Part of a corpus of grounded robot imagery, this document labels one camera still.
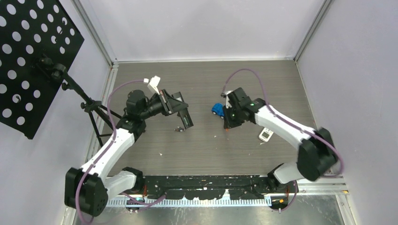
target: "tripod stand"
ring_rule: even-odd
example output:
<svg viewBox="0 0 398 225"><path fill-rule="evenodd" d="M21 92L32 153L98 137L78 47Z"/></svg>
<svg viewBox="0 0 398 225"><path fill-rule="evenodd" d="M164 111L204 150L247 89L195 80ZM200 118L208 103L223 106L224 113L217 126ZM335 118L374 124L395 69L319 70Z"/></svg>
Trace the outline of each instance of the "tripod stand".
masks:
<svg viewBox="0 0 398 225"><path fill-rule="evenodd" d="M104 144L101 140L101 137L106 137L110 136L112 134L105 134L105 135L100 135L100 132L98 130L97 124L95 123L94 116L92 112L94 111L101 119L104 120L104 122L112 129L112 123L109 120L108 115L104 112L107 110L107 108L101 103L101 101L94 101L88 95L83 91L83 89L73 80L72 77L68 75L68 71L66 67L62 64L55 63L53 64L52 60L45 55L43 55L43 58L39 60L39 64L44 66L44 72L46 74L51 73L49 77L55 80L65 80L67 83L62 83L61 87L62 90L74 90L82 99L84 102L80 104L80 107L84 109L86 113L88 113L90 117L91 124L94 128L95 135L98 139L99 145L102 147ZM121 119L122 116L115 113L114 111L110 110L111 114L114 115L115 117Z"/></svg>

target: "black perforated board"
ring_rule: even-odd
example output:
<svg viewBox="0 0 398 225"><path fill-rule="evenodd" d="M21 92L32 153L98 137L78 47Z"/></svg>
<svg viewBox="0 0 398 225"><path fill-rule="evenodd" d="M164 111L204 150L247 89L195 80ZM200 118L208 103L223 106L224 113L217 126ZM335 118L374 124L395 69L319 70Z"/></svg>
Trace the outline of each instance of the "black perforated board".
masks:
<svg viewBox="0 0 398 225"><path fill-rule="evenodd" d="M57 0L1 0L0 34L0 122L32 139L62 82L35 60L45 53L70 68L84 38Z"/></svg>

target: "debris on table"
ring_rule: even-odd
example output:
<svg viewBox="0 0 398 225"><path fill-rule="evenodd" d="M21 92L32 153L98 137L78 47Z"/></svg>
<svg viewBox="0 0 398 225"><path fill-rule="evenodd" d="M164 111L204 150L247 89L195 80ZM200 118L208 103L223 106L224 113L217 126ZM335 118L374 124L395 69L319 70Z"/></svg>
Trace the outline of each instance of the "debris on table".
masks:
<svg viewBox="0 0 398 225"><path fill-rule="evenodd" d="M182 127L177 127L176 129L174 129L174 131L183 132L185 131L185 129Z"/></svg>

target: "blue toy car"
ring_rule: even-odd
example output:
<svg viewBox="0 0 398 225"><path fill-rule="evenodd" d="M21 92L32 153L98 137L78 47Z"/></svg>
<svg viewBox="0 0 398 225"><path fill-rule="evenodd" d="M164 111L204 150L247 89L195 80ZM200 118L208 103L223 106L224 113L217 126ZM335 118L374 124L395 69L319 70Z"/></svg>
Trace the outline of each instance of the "blue toy car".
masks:
<svg viewBox="0 0 398 225"><path fill-rule="evenodd" d="M222 111L222 104L221 103L216 103L212 107L212 112L214 115L218 115L221 117L221 119L224 119L224 111Z"/></svg>

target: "small white object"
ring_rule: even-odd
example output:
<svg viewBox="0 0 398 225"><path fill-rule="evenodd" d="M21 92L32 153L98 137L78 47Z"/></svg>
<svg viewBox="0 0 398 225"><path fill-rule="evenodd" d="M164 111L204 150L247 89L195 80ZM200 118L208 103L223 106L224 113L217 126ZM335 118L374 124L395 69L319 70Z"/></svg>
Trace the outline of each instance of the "small white object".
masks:
<svg viewBox="0 0 398 225"><path fill-rule="evenodd" d="M158 85L161 81L161 78L158 76L154 76L148 83L148 88L152 92L152 94L159 94Z"/></svg>
<svg viewBox="0 0 398 225"><path fill-rule="evenodd" d="M259 135L259 138L263 142L268 142L273 134L274 134L274 132L272 130L264 127L264 129L261 131L261 133Z"/></svg>

